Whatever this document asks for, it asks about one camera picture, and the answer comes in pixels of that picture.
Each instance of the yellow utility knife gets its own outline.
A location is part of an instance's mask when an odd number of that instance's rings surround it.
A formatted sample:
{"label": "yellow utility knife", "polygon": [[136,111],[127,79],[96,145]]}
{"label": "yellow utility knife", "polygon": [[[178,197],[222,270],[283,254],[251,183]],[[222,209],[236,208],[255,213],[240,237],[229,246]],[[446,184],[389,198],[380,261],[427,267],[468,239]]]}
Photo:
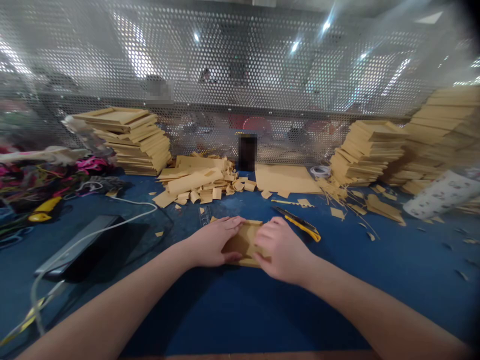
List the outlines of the yellow utility knife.
{"label": "yellow utility knife", "polygon": [[293,215],[291,212],[285,209],[282,209],[281,207],[272,206],[272,208],[278,211],[283,216],[285,216],[285,219],[287,219],[289,222],[298,226],[304,232],[309,234],[313,238],[313,240],[315,240],[317,243],[320,241],[321,237],[320,237],[319,231],[315,226],[313,226],[312,224],[309,224],[305,220],[302,220],[298,216]]}

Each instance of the wrist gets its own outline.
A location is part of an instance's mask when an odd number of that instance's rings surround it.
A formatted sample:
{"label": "wrist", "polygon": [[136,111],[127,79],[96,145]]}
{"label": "wrist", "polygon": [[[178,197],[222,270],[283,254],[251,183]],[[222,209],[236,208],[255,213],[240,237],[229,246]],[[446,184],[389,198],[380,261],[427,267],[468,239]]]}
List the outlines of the wrist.
{"label": "wrist", "polygon": [[187,240],[188,238],[174,243],[160,254],[160,256],[165,254],[165,256],[174,259],[176,264],[185,272],[198,266],[194,256],[195,254],[191,251]]}
{"label": "wrist", "polygon": [[323,286],[323,280],[328,276],[330,263],[313,253],[311,255],[312,257],[305,262],[304,276],[298,285],[313,293]]}

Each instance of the yellow tool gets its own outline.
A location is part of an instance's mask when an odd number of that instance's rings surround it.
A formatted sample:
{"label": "yellow tool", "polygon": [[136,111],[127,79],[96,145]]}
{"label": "yellow tool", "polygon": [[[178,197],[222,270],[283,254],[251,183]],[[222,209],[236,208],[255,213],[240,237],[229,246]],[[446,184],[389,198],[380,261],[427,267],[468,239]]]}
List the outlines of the yellow tool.
{"label": "yellow tool", "polygon": [[307,234],[309,234],[313,240],[315,240],[317,243],[320,241],[320,239],[322,238],[319,234],[319,231],[317,230],[317,228],[315,226],[313,226],[312,224],[309,224],[308,222],[306,222],[305,220],[302,220],[301,218],[299,218],[298,216],[295,216],[293,215],[291,212],[285,210],[285,209],[282,209],[281,207],[278,207],[278,206],[272,206],[272,208],[274,210],[277,210],[279,213],[281,213],[282,215],[285,216],[285,219],[287,219],[289,222],[291,222],[292,224],[298,226],[300,229],[302,229],[304,232],[306,232]]}
{"label": "yellow tool", "polygon": [[57,205],[60,200],[62,200],[62,197],[57,196],[45,201],[42,205],[35,209],[33,214],[28,217],[28,220],[33,223],[42,223],[50,220],[52,217],[49,216],[48,213],[54,209],[55,205]]}
{"label": "yellow tool", "polygon": [[301,206],[302,208],[314,208],[315,207],[313,205],[305,205],[305,204],[301,204],[299,202],[290,202],[290,201],[275,200],[275,199],[272,199],[271,201],[273,201],[274,203],[280,203],[280,204],[298,205],[298,206]]}

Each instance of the forearm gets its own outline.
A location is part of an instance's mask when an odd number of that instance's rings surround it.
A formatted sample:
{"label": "forearm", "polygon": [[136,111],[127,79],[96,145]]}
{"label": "forearm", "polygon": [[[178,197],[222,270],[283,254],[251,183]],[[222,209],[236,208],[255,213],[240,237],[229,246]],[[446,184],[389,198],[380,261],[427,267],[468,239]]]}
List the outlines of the forearm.
{"label": "forearm", "polygon": [[384,360],[461,359],[459,339],[385,292],[315,258],[304,287],[342,313]]}
{"label": "forearm", "polygon": [[117,359],[144,318],[192,262],[177,243],[67,317],[18,359]]}

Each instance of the white cable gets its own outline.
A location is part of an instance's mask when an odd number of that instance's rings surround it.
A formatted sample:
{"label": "white cable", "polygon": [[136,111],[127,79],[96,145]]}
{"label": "white cable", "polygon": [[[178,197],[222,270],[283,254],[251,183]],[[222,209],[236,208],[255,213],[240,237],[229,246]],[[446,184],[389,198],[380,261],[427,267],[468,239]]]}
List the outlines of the white cable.
{"label": "white cable", "polygon": [[328,178],[330,176],[330,166],[317,165],[310,168],[310,172],[317,178]]}
{"label": "white cable", "polygon": [[[58,295],[63,293],[66,285],[67,283],[65,282],[65,280],[57,282],[56,285],[48,292],[48,294],[46,295],[45,302],[42,305],[40,305],[38,310],[42,310],[43,308],[45,308],[54,298],[56,298]],[[31,316],[26,317],[25,320],[19,323],[14,329],[12,329],[12,331],[10,331],[6,336],[3,337],[3,340],[0,341],[0,344],[3,344],[3,342],[7,340],[9,337],[11,337],[13,334],[18,333],[22,328],[22,326],[28,323],[34,316],[35,314],[33,313]]]}
{"label": "white cable", "polygon": [[[61,258],[63,258],[63,256],[70,252],[74,247],[76,247],[78,244],[80,244],[82,241],[84,241],[85,239],[93,236],[93,235],[96,235],[96,234],[99,234],[99,233],[102,233],[104,231],[107,231],[107,230],[110,230],[110,229],[113,229],[113,228],[116,228],[116,227],[119,227],[120,225],[123,225],[123,224],[126,224],[126,223],[129,223],[135,219],[138,219],[138,218],[141,218],[142,216],[145,216],[145,215],[148,215],[148,214],[151,214],[153,213],[154,211],[157,210],[157,206],[150,203],[150,202],[136,202],[136,201],[130,201],[130,200],[125,200],[125,199],[122,199],[122,198],[119,198],[119,197],[111,197],[111,199],[116,199],[116,200],[121,200],[121,201],[124,201],[124,202],[127,202],[127,203],[132,203],[132,204],[137,204],[137,205],[150,205],[152,207],[154,207],[153,210],[150,210],[150,211],[147,211],[147,212],[144,212],[140,215],[137,215],[137,216],[134,216],[128,220],[125,220],[123,222],[120,222],[116,225],[112,225],[112,226],[109,226],[109,227],[106,227],[106,228],[103,228],[101,230],[97,230],[97,231],[94,231],[90,234],[88,234],[87,236],[84,236],[82,237],[80,240],[78,240],[76,243],[74,243],[72,246],[70,246],[67,250],[65,250],[64,252],[62,252],[59,256],[57,256],[57,258],[52,262],[51,266],[49,268],[51,268],[53,265],[55,265],[55,263],[60,260]],[[33,314],[35,316],[35,321],[36,321],[36,326],[38,328],[38,332],[40,332],[40,336],[43,336],[45,335],[45,328],[42,324],[42,318],[41,318],[41,315],[40,315],[40,307],[38,305],[38,301],[37,301],[37,287],[39,285],[39,282],[40,280],[42,280],[42,278],[44,277],[44,275],[46,273],[49,272],[49,268],[46,268],[45,270],[43,270],[38,276],[37,278],[35,279],[35,281],[33,282],[33,285],[31,286],[31,291],[30,291],[30,301],[31,301],[31,307],[33,308]]]}

